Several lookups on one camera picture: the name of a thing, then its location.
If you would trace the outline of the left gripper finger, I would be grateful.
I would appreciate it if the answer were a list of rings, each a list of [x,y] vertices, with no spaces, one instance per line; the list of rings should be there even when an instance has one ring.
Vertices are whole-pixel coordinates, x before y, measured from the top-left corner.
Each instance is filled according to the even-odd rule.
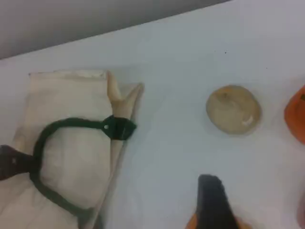
[[[19,152],[8,145],[0,146],[0,180],[15,175],[29,173],[33,167],[33,157]]]

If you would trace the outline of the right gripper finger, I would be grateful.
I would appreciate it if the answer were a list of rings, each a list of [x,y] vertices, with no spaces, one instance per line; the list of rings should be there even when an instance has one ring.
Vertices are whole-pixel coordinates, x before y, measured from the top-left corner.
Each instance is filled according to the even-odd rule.
[[[222,181],[214,175],[200,175],[197,192],[198,229],[237,229]]]

